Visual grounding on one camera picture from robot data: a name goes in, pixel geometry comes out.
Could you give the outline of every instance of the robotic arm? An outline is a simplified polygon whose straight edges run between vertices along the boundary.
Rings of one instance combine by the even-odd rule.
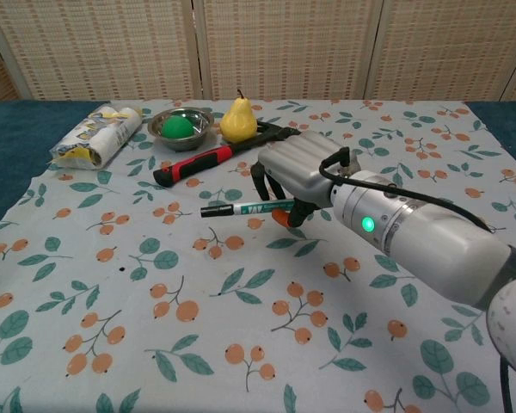
[[[252,172],[262,199],[268,197],[260,183],[264,173],[278,198],[280,187],[294,196],[289,226],[300,226],[315,209],[333,207],[344,226],[434,291],[487,311],[491,339],[516,370],[516,248],[478,217],[361,170],[348,148],[314,132],[262,150]]]

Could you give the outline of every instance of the pear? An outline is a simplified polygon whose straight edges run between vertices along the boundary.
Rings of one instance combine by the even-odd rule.
[[[238,97],[231,105],[230,110],[220,121],[220,130],[224,139],[236,144],[256,135],[258,124],[250,107],[250,100],[243,96],[241,90],[237,90]]]

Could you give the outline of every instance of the stainless steel bowl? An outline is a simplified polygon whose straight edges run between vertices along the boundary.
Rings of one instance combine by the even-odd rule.
[[[182,116],[193,124],[195,134],[181,139],[165,138],[161,131],[163,123],[172,115]],[[214,124],[214,118],[204,110],[199,108],[176,108],[165,110],[155,117],[147,125],[147,130],[155,138],[163,142],[168,148],[174,151],[191,151],[197,146],[202,145],[205,141],[206,135]]]

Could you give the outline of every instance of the marker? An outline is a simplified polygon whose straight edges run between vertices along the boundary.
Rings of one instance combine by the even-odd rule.
[[[201,218],[210,218],[248,215],[250,213],[270,213],[274,209],[290,211],[293,205],[294,200],[264,200],[262,202],[245,202],[243,204],[205,206],[200,209],[200,216]]]

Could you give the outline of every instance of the floral tablecloth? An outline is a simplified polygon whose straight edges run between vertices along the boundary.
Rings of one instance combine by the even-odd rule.
[[[174,106],[136,102],[146,119]],[[462,102],[254,101],[454,201],[516,246],[516,162]],[[208,149],[219,143],[210,137]],[[258,199],[258,149],[178,183],[144,125],[106,169],[53,165],[0,222],[0,411],[500,412],[481,312],[333,219],[202,219]],[[511,372],[516,411],[516,373]]]

